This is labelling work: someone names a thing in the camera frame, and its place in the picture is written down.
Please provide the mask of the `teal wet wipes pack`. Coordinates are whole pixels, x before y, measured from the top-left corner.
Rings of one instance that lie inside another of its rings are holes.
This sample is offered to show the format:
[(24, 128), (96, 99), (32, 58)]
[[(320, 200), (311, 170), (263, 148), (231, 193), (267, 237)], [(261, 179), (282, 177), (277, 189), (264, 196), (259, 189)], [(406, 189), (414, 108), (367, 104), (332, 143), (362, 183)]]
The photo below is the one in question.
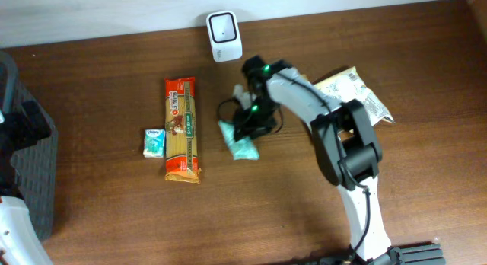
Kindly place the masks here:
[(234, 139), (234, 126), (222, 120), (218, 121), (224, 142), (228, 147), (233, 159), (236, 160), (251, 160), (257, 161), (259, 159), (259, 152), (252, 140), (247, 136), (239, 141)]

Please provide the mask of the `orange spaghetti packet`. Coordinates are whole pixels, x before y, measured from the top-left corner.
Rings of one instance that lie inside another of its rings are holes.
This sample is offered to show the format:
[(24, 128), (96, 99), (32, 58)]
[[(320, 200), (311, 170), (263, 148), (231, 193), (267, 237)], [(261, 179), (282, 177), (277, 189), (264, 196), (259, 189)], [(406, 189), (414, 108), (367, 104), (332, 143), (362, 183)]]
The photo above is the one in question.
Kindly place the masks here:
[(194, 77), (165, 80), (166, 180), (201, 182)]

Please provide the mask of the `small teal tissue pack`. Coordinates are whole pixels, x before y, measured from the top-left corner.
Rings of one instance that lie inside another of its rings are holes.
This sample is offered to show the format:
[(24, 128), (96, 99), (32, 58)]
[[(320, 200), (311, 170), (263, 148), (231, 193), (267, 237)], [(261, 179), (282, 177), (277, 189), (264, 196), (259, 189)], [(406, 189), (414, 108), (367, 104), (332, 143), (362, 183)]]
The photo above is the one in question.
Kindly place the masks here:
[(146, 129), (142, 154), (145, 158), (163, 158), (166, 132), (164, 129)]

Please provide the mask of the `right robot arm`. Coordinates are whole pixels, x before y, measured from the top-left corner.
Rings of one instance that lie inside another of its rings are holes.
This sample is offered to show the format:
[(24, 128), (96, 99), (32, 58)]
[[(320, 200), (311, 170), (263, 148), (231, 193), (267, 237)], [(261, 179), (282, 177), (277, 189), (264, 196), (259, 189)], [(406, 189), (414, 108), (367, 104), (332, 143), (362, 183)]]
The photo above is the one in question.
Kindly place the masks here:
[(234, 113), (234, 140), (271, 133), (274, 113), (288, 108), (307, 125), (319, 169), (342, 197), (351, 232), (343, 263), (397, 264), (377, 195), (383, 152), (364, 105), (325, 95), (283, 60), (267, 64), (254, 56), (242, 73), (250, 105)]

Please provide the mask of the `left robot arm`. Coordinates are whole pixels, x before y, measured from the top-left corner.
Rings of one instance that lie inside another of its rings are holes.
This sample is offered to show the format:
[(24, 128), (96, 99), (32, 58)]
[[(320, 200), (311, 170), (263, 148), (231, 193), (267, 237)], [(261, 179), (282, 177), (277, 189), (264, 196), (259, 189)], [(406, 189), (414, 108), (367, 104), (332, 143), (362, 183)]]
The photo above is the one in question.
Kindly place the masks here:
[(22, 103), (21, 112), (6, 113), (1, 122), (1, 263), (51, 264), (30, 218), (18, 173), (11, 164), (16, 151), (51, 135), (35, 101)]

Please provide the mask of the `grey arm base mount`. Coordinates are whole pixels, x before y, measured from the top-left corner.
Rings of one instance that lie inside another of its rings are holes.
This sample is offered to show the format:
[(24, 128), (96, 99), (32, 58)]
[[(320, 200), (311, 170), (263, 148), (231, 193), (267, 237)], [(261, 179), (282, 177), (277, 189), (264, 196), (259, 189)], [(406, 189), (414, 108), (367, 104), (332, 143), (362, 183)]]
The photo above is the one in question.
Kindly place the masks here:
[(443, 251), (439, 244), (423, 244), (414, 247), (395, 247), (391, 258), (399, 265), (446, 265)]

